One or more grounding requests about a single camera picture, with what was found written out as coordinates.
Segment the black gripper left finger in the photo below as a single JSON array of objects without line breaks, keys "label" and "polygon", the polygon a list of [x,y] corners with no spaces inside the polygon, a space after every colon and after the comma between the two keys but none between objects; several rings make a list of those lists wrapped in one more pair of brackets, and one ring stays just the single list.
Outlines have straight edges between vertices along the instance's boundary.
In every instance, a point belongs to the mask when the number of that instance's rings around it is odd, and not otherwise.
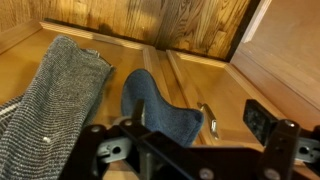
[{"label": "black gripper left finger", "polygon": [[145,104],[138,100],[132,115],[107,130],[86,127],[80,134],[59,180],[102,180],[110,164],[125,162],[140,180],[185,179],[168,152],[181,147],[160,132],[143,126]]}]

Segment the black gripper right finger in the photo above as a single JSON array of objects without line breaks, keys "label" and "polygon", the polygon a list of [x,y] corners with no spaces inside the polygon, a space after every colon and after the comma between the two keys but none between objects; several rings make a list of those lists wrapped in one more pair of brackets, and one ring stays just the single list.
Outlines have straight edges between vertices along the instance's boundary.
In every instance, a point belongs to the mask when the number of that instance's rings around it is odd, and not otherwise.
[{"label": "black gripper right finger", "polygon": [[264,146],[257,165],[260,180],[303,180],[294,170],[296,160],[320,176],[320,126],[303,129],[290,119],[278,119],[258,101],[247,99],[243,122]]}]

